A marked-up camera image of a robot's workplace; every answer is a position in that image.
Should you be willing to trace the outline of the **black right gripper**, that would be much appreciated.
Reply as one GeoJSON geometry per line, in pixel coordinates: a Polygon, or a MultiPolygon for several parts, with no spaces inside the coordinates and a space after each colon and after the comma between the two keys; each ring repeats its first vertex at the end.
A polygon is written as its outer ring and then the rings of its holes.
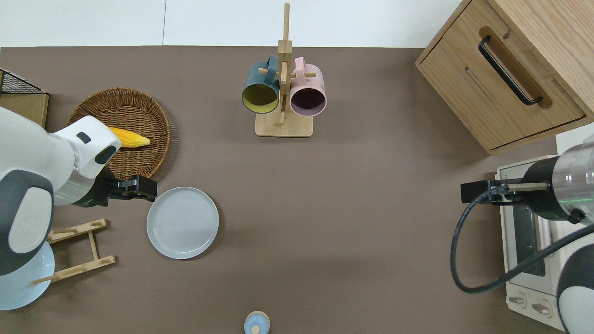
{"type": "MultiPolygon", "coordinates": [[[[511,180],[477,180],[474,182],[463,183],[460,185],[460,201],[463,204],[469,204],[483,192],[502,186],[508,183],[517,183],[520,179],[511,180]]],[[[516,205],[522,203],[521,197],[514,193],[506,194],[491,194],[486,199],[482,199],[480,204],[492,204],[492,205],[516,205]]]]}

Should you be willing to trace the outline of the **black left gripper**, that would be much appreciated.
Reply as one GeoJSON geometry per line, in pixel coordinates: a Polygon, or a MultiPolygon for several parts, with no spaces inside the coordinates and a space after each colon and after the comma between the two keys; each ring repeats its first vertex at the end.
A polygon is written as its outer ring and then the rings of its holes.
{"type": "Polygon", "coordinates": [[[118,180],[110,191],[109,199],[144,199],[154,202],[157,197],[158,184],[155,180],[136,174],[127,179],[118,180]]]}

